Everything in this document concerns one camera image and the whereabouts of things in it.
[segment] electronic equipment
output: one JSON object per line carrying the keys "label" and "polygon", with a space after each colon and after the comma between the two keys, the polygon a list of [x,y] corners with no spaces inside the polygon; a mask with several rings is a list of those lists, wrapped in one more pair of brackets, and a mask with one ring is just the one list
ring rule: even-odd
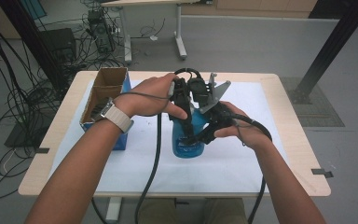
{"label": "electronic equipment", "polygon": [[103,16],[103,9],[98,11],[90,10],[88,21],[89,34],[97,45],[98,52],[107,53],[113,51],[113,37]]}
{"label": "electronic equipment", "polygon": [[76,41],[70,28],[40,32],[43,42],[58,63],[76,59]]}

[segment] dark pillar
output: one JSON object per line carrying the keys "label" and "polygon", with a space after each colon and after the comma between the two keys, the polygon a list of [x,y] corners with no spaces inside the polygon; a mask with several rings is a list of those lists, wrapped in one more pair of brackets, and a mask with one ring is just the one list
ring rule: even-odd
{"label": "dark pillar", "polygon": [[289,91],[289,97],[294,104],[309,104],[313,87],[324,74],[330,63],[358,27],[358,0],[353,1],[350,8],[339,20],[327,41],[316,56],[310,69],[302,78],[295,90]]}

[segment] white paper sheet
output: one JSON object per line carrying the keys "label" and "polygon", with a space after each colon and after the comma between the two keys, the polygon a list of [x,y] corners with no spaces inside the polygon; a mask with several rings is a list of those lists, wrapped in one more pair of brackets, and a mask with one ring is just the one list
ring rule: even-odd
{"label": "white paper sheet", "polygon": [[[133,80],[131,85],[135,86],[138,83],[139,81]],[[79,121],[91,86],[92,81],[60,144],[50,175],[84,133]],[[244,110],[250,118],[266,126],[275,146],[288,162],[260,83],[233,82],[222,100],[230,101]],[[127,148],[124,151],[112,151],[97,192],[139,194],[145,187],[156,152],[157,117],[133,119],[135,123],[129,132]],[[250,148],[243,147],[236,137],[215,139],[205,146],[201,156],[180,159],[172,153],[172,122],[169,121],[167,114],[163,114],[161,139],[158,171],[149,192],[173,195],[229,195],[259,191],[262,174],[255,154]]]}

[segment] table leg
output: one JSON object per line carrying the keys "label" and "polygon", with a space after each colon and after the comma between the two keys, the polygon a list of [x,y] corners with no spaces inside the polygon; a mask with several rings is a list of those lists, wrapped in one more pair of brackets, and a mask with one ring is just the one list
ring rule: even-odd
{"label": "table leg", "polygon": [[123,32],[123,39],[124,39],[124,61],[127,64],[130,64],[132,61],[132,54],[131,54],[131,37],[127,33],[127,21],[126,21],[126,15],[124,12],[124,7],[118,7],[118,12],[120,14],[120,20],[121,20],[121,30]]}
{"label": "table leg", "polygon": [[182,6],[180,4],[177,4],[176,14],[176,32],[173,32],[173,34],[179,49],[179,55],[184,60],[187,57],[187,53],[182,40]]}
{"label": "table leg", "polygon": [[118,215],[120,214],[121,197],[111,197],[109,205],[107,207],[106,222],[116,223],[118,222]]}

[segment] black tape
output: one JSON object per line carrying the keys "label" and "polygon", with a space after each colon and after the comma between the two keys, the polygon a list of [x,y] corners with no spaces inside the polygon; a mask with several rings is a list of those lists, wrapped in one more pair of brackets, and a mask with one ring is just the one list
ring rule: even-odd
{"label": "black tape", "polygon": [[311,169],[314,175],[324,175],[326,178],[334,177],[331,171],[325,171],[325,169]]}
{"label": "black tape", "polygon": [[50,150],[50,148],[48,147],[40,147],[36,149],[36,153],[42,153],[42,154],[47,154],[48,151]]}

